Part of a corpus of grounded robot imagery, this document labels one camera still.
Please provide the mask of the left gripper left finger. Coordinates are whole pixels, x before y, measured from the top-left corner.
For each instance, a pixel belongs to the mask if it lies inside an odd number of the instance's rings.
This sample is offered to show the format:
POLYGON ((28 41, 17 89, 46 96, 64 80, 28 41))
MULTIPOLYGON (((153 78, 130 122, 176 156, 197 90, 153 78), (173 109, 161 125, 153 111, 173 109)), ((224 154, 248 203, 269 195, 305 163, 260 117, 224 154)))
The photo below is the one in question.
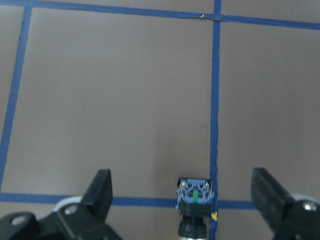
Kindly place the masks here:
POLYGON ((100 169, 79 202, 71 202, 42 219, 31 212, 8 214, 0 219, 2 240, 119 240, 106 224, 113 200, 109 169, 100 169))

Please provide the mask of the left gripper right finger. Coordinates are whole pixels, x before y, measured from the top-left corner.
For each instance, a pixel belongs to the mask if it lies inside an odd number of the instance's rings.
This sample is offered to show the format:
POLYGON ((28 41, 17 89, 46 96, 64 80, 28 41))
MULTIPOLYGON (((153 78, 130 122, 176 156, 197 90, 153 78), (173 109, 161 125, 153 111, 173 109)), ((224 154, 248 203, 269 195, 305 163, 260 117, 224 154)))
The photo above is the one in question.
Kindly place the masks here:
POLYGON ((274 240, 320 238, 320 201, 290 194, 265 168, 252 170, 250 197, 274 240))

